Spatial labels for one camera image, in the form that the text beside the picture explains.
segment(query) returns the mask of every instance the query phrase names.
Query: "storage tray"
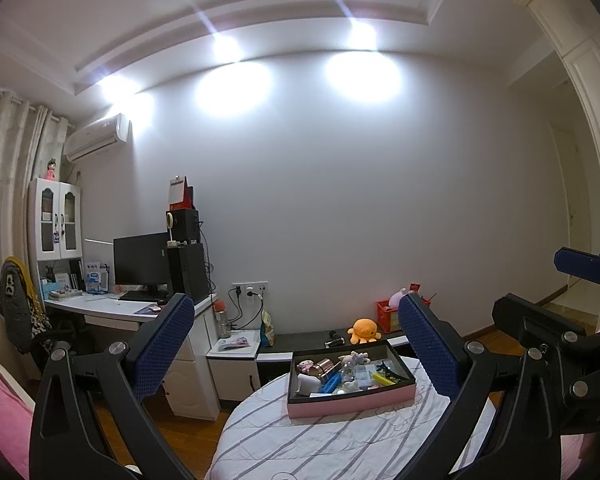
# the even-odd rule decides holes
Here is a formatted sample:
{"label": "storage tray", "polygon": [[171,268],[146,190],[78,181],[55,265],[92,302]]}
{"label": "storage tray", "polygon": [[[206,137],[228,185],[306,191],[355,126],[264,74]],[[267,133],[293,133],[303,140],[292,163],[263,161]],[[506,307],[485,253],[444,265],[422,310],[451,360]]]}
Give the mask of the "storage tray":
{"label": "storage tray", "polygon": [[[371,361],[391,360],[394,363],[393,370],[407,379],[391,386],[382,386],[381,388],[350,394],[324,397],[305,397],[296,394],[298,390],[298,369],[296,366],[298,363],[305,360],[317,363],[323,359],[330,359],[334,364],[337,364],[340,361],[338,356],[348,355],[351,351],[367,352]],[[394,348],[386,340],[380,340],[358,345],[294,352],[291,359],[286,408],[289,418],[338,415],[341,413],[363,412],[380,406],[407,402],[413,400],[415,394],[415,377]]]}

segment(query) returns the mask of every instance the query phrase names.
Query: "computer tower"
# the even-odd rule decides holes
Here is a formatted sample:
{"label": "computer tower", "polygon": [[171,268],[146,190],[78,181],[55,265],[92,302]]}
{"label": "computer tower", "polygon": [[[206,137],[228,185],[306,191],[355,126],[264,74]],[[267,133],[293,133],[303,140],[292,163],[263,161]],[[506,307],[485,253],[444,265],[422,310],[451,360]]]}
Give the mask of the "computer tower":
{"label": "computer tower", "polygon": [[202,244],[186,244],[167,248],[170,282],[169,295],[182,292],[194,303],[209,295],[205,251]]}

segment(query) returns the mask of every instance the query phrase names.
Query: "cable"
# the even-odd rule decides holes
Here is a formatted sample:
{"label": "cable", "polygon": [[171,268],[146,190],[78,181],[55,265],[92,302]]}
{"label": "cable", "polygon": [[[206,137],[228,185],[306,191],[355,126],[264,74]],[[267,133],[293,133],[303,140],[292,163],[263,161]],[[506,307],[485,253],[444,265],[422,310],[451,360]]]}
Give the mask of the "cable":
{"label": "cable", "polygon": [[236,330],[242,330],[244,327],[246,327],[249,323],[251,323],[253,320],[255,320],[260,313],[264,310],[264,298],[257,294],[257,296],[260,298],[260,308],[258,309],[258,311],[256,312],[256,315],[253,316],[250,320],[248,320],[248,322],[246,322],[244,325],[242,325],[241,327],[236,328]]}
{"label": "cable", "polygon": [[[231,291],[232,290],[235,290],[235,297],[238,300],[238,304],[235,304],[234,298],[231,297]],[[236,316],[233,319],[229,320],[229,323],[232,323],[234,321],[238,321],[242,317],[242,309],[240,307],[240,295],[238,294],[237,287],[234,286],[234,288],[230,288],[229,291],[227,292],[227,296],[229,297],[229,299],[231,300],[231,302],[234,304],[235,309],[238,311],[238,316]]]}
{"label": "cable", "polygon": [[206,272],[206,279],[209,284],[209,293],[213,294],[216,291],[216,284],[211,279],[211,273],[214,271],[214,266],[211,263],[211,260],[209,259],[209,243],[206,241],[206,236],[202,232],[202,229],[201,229],[203,223],[204,223],[204,221],[198,223],[198,229],[200,231],[200,234],[202,235],[202,239],[204,240],[203,249],[204,249],[204,253],[205,253],[204,254],[204,256],[205,256],[205,272]]}

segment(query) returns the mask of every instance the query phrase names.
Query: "striped bedsheet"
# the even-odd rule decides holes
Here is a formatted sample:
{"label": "striped bedsheet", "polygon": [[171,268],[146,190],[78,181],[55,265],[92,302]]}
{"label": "striped bedsheet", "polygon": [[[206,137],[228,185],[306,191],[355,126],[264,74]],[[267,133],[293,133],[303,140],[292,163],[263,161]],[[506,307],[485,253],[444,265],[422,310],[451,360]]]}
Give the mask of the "striped bedsheet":
{"label": "striped bedsheet", "polygon": [[[417,359],[412,404],[291,420],[288,374],[246,399],[226,422],[205,480],[389,480],[410,460],[449,404]],[[488,400],[456,468],[474,460],[495,409]]]}

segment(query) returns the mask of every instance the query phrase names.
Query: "metal screw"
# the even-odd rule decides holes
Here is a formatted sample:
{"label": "metal screw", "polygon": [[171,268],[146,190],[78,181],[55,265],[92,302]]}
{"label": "metal screw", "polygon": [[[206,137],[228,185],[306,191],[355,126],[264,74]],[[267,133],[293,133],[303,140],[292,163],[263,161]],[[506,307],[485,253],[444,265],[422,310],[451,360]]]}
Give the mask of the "metal screw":
{"label": "metal screw", "polygon": [[109,345],[109,353],[113,355],[122,354],[126,350],[126,344],[122,341],[116,341]]}
{"label": "metal screw", "polygon": [[542,359],[542,352],[539,351],[537,348],[530,348],[527,351],[527,353],[529,354],[529,357],[531,357],[535,361],[539,361],[540,359]]}
{"label": "metal screw", "polygon": [[479,341],[469,341],[466,344],[466,348],[472,354],[481,354],[484,352],[484,345]]}
{"label": "metal screw", "polygon": [[576,397],[584,397],[589,392],[589,385],[585,381],[575,381],[571,387],[573,395]]}
{"label": "metal screw", "polygon": [[59,361],[60,359],[63,359],[65,355],[66,352],[63,349],[56,348],[53,352],[51,352],[51,360]]}
{"label": "metal screw", "polygon": [[569,330],[568,332],[565,332],[564,334],[562,334],[562,338],[567,343],[575,343],[578,340],[578,334]]}

